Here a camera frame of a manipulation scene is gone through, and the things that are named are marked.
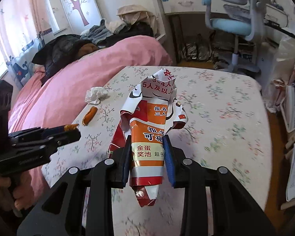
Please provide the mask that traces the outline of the person's left hand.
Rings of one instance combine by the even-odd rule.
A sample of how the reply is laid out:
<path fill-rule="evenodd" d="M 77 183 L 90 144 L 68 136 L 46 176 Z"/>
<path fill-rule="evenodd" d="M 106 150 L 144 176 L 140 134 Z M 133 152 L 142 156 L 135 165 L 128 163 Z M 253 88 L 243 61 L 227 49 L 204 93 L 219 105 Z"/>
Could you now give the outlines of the person's left hand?
<path fill-rule="evenodd" d="M 17 210 L 28 209 L 34 204 L 34 190 L 29 171 L 21 173 L 16 186 L 11 186 L 9 177 L 0 175 L 0 207 L 9 211 L 14 206 Z"/>

